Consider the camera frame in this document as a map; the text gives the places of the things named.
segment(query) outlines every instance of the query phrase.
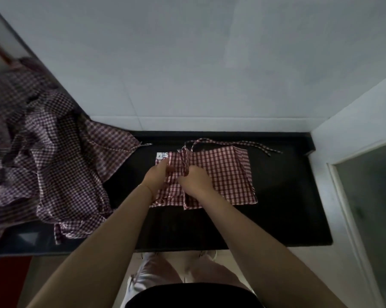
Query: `folded cloth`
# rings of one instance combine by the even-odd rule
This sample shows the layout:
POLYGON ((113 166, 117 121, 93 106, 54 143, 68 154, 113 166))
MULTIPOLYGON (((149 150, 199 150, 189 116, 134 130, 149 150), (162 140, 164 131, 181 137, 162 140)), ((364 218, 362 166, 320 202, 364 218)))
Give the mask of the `folded cloth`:
POLYGON ((151 207, 166 205, 183 206, 184 209, 201 207, 200 203, 195 198, 187 195, 177 182, 177 177, 188 174, 190 165, 204 168, 212 179, 214 189, 232 205, 256 204, 257 198, 252 185, 247 150, 232 145, 253 146, 262 150, 268 156, 270 156, 268 151, 281 153, 260 143, 249 141, 217 142, 208 138, 200 138, 190 142, 193 142, 190 149, 187 148, 186 143, 181 150, 167 153, 169 165, 172 165, 175 171, 167 177, 167 188, 159 190, 157 199, 151 207), (193 147, 199 142, 230 146, 193 152, 193 147))
POLYGON ((0 74, 0 236, 40 219, 56 243, 87 237, 112 213, 102 183, 144 145, 90 120, 32 65, 0 74))

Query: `purple checkered clothing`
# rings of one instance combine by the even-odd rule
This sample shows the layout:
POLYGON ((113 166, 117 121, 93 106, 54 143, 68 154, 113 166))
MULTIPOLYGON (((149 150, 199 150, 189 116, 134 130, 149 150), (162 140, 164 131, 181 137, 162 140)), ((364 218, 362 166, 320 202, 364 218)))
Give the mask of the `purple checkered clothing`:
POLYGON ((253 146, 270 156, 269 151, 281 153, 257 142, 217 142, 208 138, 201 138, 193 142, 191 149, 185 145, 177 152, 169 152, 169 165, 175 169, 166 179, 167 188, 158 192, 156 201, 151 205, 157 206, 183 206, 185 209, 200 208, 199 202, 187 195, 177 177, 188 174, 190 165, 204 168, 211 177, 213 187, 232 205, 256 204, 257 198, 252 185, 250 161, 247 150, 232 145, 253 146), (193 147, 199 143, 215 143, 230 145, 213 150, 193 152, 193 147))
POLYGON ((83 238, 112 213, 102 183, 141 145, 90 120, 32 61, 0 74, 0 236, 40 219, 83 238))

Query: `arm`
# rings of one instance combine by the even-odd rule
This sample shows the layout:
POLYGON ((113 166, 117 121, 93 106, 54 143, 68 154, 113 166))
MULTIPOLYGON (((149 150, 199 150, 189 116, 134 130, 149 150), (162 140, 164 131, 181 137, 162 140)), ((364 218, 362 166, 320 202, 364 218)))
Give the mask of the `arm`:
POLYGON ((33 307, 111 307, 168 159, 153 166, 120 207, 47 280, 33 307))
POLYGON ((190 166, 179 183, 206 210, 266 307, 345 308, 302 261, 218 194, 206 170, 190 166))

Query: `pile of clothes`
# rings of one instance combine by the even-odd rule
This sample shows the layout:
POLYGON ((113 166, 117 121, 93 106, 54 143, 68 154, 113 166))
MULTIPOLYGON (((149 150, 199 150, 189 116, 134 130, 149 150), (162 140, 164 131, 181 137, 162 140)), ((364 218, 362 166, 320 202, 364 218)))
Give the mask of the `pile of clothes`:
POLYGON ((56 243, 83 238, 112 213, 103 182, 142 144, 90 120, 32 59, 0 74, 0 237, 54 224, 56 243))

